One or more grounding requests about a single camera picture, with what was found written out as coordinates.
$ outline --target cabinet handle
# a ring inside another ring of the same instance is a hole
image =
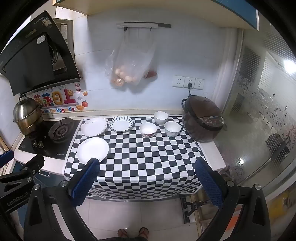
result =
[[[41,176],[45,176],[45,177],[49,177],[49,176],[50,176],[50,173],[48,173],[48,175],[44,175],[44,174],[40,173],[40,171],[41,171],[41,170],[39,170],[38,173],[39,173]]]

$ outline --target electrical outlet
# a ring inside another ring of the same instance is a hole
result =
[[[193,88],[197,90],[202,90],[204,83],[205,83],[205,80],[203,79],[195,79],[195,85]]]
[[[173,84],[172,84],[173,87],[183,88],[184,80],[185,80],[185,77],[184,76],[174,75],[173,76]]]
[[[194,86],[195,83],[195,78],[191,78],[191,77],[185,77],[185,81],[184,81],[184,88],[188,88],[188,84],[191,83],[192,84],[192,88]]]

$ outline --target pot lid handle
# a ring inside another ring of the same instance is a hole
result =
[[[20,95],[20,96],[19,96],[19,101],[20,101],[20,99],[21,99],[22,97],[27,97],[27,95],[26,95],[26,94]]]

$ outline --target pot lid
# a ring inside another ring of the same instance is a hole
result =
[[[31,114],[38,107],[36,101],[26,95],[21,95],[19,97],[19,102],[15,105],[13,109],[13,121],[18,122],[24,119],[26,116]]]
[[[207,116],[222,116],[222,113],[218,106],[215,105],[213,101],[206,97],[191,95],[188,96],[186,101],[186,108],[197,118],[207,117]]]

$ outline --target white sticker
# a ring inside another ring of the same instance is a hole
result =
[[[44,23],[45,26],[52,24],[49,18],[43,19],[42,22]]]
[[[68,24],[61,23],[61,34],[65,40],[67,39],[67,29],[68,29]]]
[[[45,36],[44,35],[42,35],[41,37],[37,38],[37,44],[40,44],[43,41],[45,41]]]

